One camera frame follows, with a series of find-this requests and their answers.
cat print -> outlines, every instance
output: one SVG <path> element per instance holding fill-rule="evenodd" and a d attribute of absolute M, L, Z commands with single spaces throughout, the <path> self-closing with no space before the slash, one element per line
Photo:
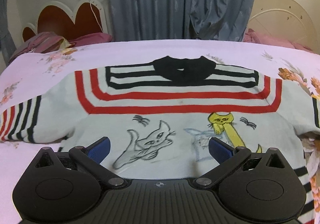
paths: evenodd
<path fill-rule="evenodd" d="M 196 152 L 197 162 L 213 159 L 209 153 L 209 140 L 211 137 L 218 137 L 214 130 L 200 131 L 193 128 L 185 128 L 184 131 L 193 136 L 192 147 Z"/>
<path fill-rule="evenodd" d="M 127 130 L 127 132 L 130 135 L 130 143 L 112 164 L 115 170 L 139 159 L 151 160 L 155 158 L 161 148 L 173 143 L 173 140 L 169 139 L 168 136 L 175 135 L 175 131 L 170 131 L 170 126 L 162 120 L 159 122 L 159 128 L 151 132 L 146 138 L 139 139 L 139 133 L 133 129 Z"/>
<path fill-rule="evenodd" d="M 233 122 L 234 117 L 232 113 L 216 113 L 216 112 L 211 113 L 208 117 L 208 121 L 210 122 L 209 127 L 212 127 L 217 135 L 226 133 L 233 147 L 238 147 L 238 146 L 245 147 L 245 144 L 242 138 L 239 136 L 237 130 L 234 127 L 235 123 Z M 249 123 L 249 121 L 244 117 L 242 117 L 240 121 L 241 122 L 246 121 Z M 254 126 L 253 129 L 257 127 L 256 124 L 252 122 L 250 123 L 253 124 L 251 125 L 251 127 Z M 262 148 L 260 144 L 258 144 L 256 153 L 262 153 Z"/>

pink pillow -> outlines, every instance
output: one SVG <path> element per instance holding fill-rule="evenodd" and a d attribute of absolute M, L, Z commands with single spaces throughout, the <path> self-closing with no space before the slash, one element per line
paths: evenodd
<path fill-rule="evenodd" d="M 81 36 L 77 39 L 69 41 L 70 44 L 75 44 L 73 47 L 79 47 L 84 45 L 90 45 L 95 43 L 111 42 L 112 36 L 107 33 L 90 33 Z"/>
<path fill-rule="evenodd" d="M 273 46 L 281 46 L 281 47 L 298 49 L 298 50 L 303 50 L 303 51 L 313 53 L 313 51 L 310 48 L 302 46 L 299 43 L 290 42 L 286 39 L 276 38 L 263 33 L 258 33 L 252 30 L 251 28 L 249 28 L 248 32 L 244 35 L 243 42 L 252 42 L 252 43 L 259 43 L 259 44 L 266 44 L 266 45 L 273 45 Z"/>

black circular pad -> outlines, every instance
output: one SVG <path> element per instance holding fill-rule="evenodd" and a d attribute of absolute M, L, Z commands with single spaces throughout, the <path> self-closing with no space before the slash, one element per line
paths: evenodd
<path fill-rule="evenodd" d="M 67 197 L 73 190 L 73 184 L 64 179 L 49 179 L 36 187 L 39 197 L 46 200 L 58 200 Z"/>
<path fill-rule="evenodd" d="M 218 196 L 226 208 L 242 219 L 288 220 L 300 213 L 306 197 L 299 180 L 288 181 L 286 172 L 281 170 L 270 167 L 234 173 L 221 182 Z"/>
<path fill-rule="evenodd" d="M 283 188 L 275 181 L 259 179 L 247 184 L 247 192 L 258 200 L 273 201 L 283 194 Z"/>
<path fill-rule="evenodd" d="M 89 174 L 51 166 L 33 173 L 21 178 L 12 193 L 23 219 L 67 222 L 88 212 L 100 198 L 100 185 Z"/>

bed sheet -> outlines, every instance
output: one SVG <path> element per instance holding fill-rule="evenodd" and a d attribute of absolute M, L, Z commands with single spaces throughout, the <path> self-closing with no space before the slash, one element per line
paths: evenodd
<path fill-rule="evenodd" d="M 320 99 L 320 56 L 301 50 L 252 43 L 159 40 L 137 42 L 112 42 L 95 44 L 75 49 L 64 49 L 49 54 L 29 53 L 19 56 L 0 75 L 0 113 L 11 106 L 41 95 L 76 70 L 87 70 L 103 66 L 147 63 L 171 56 L 174 58 L 198 58 L 205 56 L 216 63 L 243 66 L 257 70 L 273 78 L 295 81 L 305 92 Z M 15 224 L 20 217 L 11 199 L 12 189 L 33 156 L 43 145 L 19 143 L 0 144 L 1 154 L 1 201 L 7 207 L 0 209 L 0 223 Z M 316 199 L 319 193 L 320 145 L 315 137 L 303 140 L 311 172 L 311 184 Z"/>

curtain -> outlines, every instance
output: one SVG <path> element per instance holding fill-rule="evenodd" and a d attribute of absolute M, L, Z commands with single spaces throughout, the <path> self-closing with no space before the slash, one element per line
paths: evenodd
<path fill-rule="evenodd" d="M 254 0 L 109 0 L 116 41 L 241 41 Z"/>
<path fill-rule="evenodd" d="M 16 46 L 8 30 L 7 0 L 0 0 L 0 51 L 6 65 L 15 49 Z"/>

